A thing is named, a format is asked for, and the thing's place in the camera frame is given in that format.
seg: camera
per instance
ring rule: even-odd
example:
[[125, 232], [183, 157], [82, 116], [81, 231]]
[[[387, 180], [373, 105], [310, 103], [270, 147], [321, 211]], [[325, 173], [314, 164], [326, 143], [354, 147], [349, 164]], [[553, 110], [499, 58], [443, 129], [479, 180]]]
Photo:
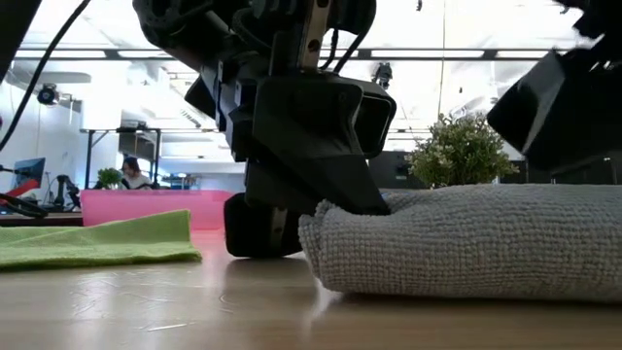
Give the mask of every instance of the camera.
[[55, 106], [60, 101], [60, 93], [56, 90], [55, 84], [43, 84], [39, 93], [37, 93], [37, 101], [45, 106]]

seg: desk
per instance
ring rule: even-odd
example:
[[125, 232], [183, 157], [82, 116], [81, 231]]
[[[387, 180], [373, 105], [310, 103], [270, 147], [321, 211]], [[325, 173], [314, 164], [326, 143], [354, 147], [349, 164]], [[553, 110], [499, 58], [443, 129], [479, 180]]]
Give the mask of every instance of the desk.
[[82, 213], [50, 213], [45, 219], [32, 219], [20, 214], [0, 215], [0, 227], [81, 227]]
[[606, 305], [345, 297], [301, 255], [234, 261], [221, 233], [203, 263], [0, 274], [7, 350], [619, 350]]

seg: ceiling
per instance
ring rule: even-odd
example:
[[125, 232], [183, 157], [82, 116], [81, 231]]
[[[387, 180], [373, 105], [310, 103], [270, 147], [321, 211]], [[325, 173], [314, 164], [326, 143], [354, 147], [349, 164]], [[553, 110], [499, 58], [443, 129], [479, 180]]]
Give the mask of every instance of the ceiling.
[[[24, 40], [25, 49], [44, 48], [79, 0], [43, 0], [42, 8]], [[378, 0], [374, 26], [362, 48], [408, 49], [569, 49], [583, 45], [571, 29], [577, 11], [561, 14], [550, 0], [424, 0], [417, 11], [416, 0]], [[342, 34], [339, 47], [347, 48], [354, 36]], [[129, 0], [92, 0], [84, 14], [65, 35], [63, 49], [155, 49], [143, 37]], [[524, 52], [508, 52], [522, 57]], [[25, 70], [36, 62], [19, 64]], [[393, 129], [406, 134], [390, 135], [386, 149], [411, 150], [413, 138], [425, 137], [426, 128], [439, 112], [464, 106], [486, 109], [488, 97], [498, 97], [534, 64], [525, 61], [394, 61], [389, 93], [399, 109]], [[51, 72], [76, 71], [77, 62], [52, 61]], [[342, 75], [370, 80], [377, 62], [351, 61]], [[101, 70], [101, 62], [78, 64], [81, 71]], [[128, 71], [124, 106], [126, 119], [144, 120], [153, 127], [194, 127], [187, 114], [213, 127], [213, 121], [183, 101], [183, 94], [196, 75], [176, 61], [136, 60]], [[81, 86], [67, 87], [80, 95]], [[166, 134], [162, 155], [176, 168], [196, 168], [199, 163], [230, 162], [222, 135], [213, 133]], [[203, 156], [197, 160], [190, 158]]]

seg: computer monitor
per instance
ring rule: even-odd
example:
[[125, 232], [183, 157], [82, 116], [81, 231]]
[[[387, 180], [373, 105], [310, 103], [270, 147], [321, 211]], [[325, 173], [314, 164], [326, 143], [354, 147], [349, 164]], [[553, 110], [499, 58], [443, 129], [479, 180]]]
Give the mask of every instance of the computer monitor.
[[41, 189], [45, 166], [46, 159], [44, 157], [16, 161], [13, 169], [18, 173], [13, 176], [12, 188], [16, 189], [28, 180], [35, 180], [39, 183], [37, 189]]

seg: potted plant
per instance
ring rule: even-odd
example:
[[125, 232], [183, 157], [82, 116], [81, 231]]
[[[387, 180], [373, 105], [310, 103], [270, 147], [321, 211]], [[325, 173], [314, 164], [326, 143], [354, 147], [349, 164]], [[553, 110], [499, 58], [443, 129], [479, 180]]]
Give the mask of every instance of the potted plant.
[[100, 169], [97, 172], [97, 180], [106, 190], [116, 188], [121, 183], [121, 179], [121, 173], [115, 168]]
[[407, 160], [410, 173], [432, 188], [490, 184], [498, 176], [518, 172], [502, 151], [503, 139], [483, 114], [463, 118], [441, 115]]

